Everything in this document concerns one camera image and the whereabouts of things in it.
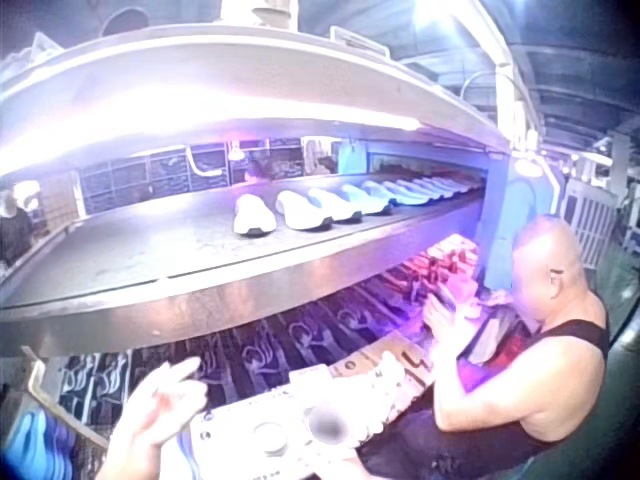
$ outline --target ceiling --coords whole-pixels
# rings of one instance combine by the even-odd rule
[[[327,36],[338,25],[382,43],[394,59],[459,93],[494,66],[455,20],[417,19],[416,1],[299,0],[299,29]],[[509,45],[548,143],[590,148],[609,131],[631,135],[640,153],[640,35],[634,1],[481,0]],[[139,7],[151,25],[211,22],[220,0],[12,0],[0,16],[3,57],[37,31],[68,48],[100,36],[108,19]],[[465,99],[495,118],[495,80],[471,84]],[[635,156],[640,164],[640,155]]]

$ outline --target hand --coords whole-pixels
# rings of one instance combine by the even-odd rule
[[[449,345],[456,339],[455,315],[449,312],[438,299],[429,294],[422,311],[422,318],[438,344]]]
[[[302,459],[311,470],[322,480],[372,480],[373,477],[364,468],[355,450],[351,458],[336,458],[327,455],[315,443],[304,447]]]
[[[186,380],[199,365],[198,357],[174,366],[165,363],[138,385],[113,431],[99,480],[159,477],[162,445],[206,404],[206,385]]]
[[[334,405],[347,424],[348,446],[362,445],[392,420],[404,376],[402,364],[392,353],[384,352],[372,371],[334,379]]]

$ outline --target machine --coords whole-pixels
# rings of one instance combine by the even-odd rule
[[[152,171],[153,152],[177,149],[185,170],[168,177],[188,185],[177,196],[113,200],[102,213],[84,205],[90,215],[21,259],[0,288],[3,356],[125,352],[245,325],[340,292],[453,234],[480,246],[476,274],[487,286],[509,287],[513,233],[558,200],[547,178],[516,168],[497,127],[450,92],[385,56],[298,33],[145,29],[64,51],[2,90],[5,178],[81,172],[86,202],[91,175],[108,171],[99,194],[115,199],[131,187],[116,178],[119,168]],[[243,142],[308,136],[338,139],[339,174],[232,185]],[[216,149],[223,161],[197,165],[198,153]],[[338,193],[441,174],[471,176],[481,188],[321,231],[278,217],[268,236],[233,233],[245,193],[275,212],[283,190]]]

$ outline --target ear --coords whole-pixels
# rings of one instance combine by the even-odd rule
[[[562,275],[559,275],[554,272],[549,272],[549,290],[550,290],[550,299],[555,300],[560,292],[564,288],[564,279]]]

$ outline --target metal shelf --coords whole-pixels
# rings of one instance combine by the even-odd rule
[[[167,62],[180,68],[167,70]],[[137,66],[135,75],[131,65]],[[22,151],[20,142],[28,144],[25,139],[46,135],[48,130],[43,132],[42,125],[66,128],[70,119],[82,120],[74,116],[77,112],[111,105],[127,92],[144,89],[153,97],[149,102],[157,97],[157,105],[162,105],[166,91],[149,89],[159,76],[165,79],[163,85],[181,86],[185,102],[191,98],[191,86],[211,93],[201,107],[204,110],[224,108],[224,99],[216,92],[268,99],[275,110],[277,102],[283,101],[304,105],[305,110],[288,112],[285,108],[255,118],[255,112],[247,109],[246,113],[230,112],[234,118],[222,120],[217,114],[198,116],[191,119],[189,128],[175,127],[175,131],[154,127],[145,134],[130,134],[117,130],[109,138],[80,139],[70,129],[64,132],[64,145],[55,151],[34,149],[30,157],[34,165],[21,174],[83,168],[167,145],[306,135],[510,151],[506,138],[480,112],[397,62],[299,33],[205,24],[163,26],[102,38],[64,51],[11,79],[0,93],[0,148],[10,157],[14,149]],[[50,107],[47,112],[56,112],[59,119],[42,111],[43,101]],[[197,96],[189,101],[204,99]],[[189,105],[182,105],[185,112]],[[322,105],[346,110],[334,109],[335,115],[327,115],[318,108]],[[357,114],[363,111],[366,118]],[[374,118],[376,112],[393,117]],[[159,125],[175,120],[169,109],[159,109],[158,115],[163,120]],[[410,120],[411,126],[401,119]],[[4,170],[10,173],[13,169],[5,165]]]
[[[368,178],[326,176],[237,185],[153,200],[78,222],[2,284],[0,352],[40,356],[124,351],[230,328],[369,278],[452,233],[473,235],[482,193],[355,225],[259,239],[232,233],[235,199],[335,190]]]

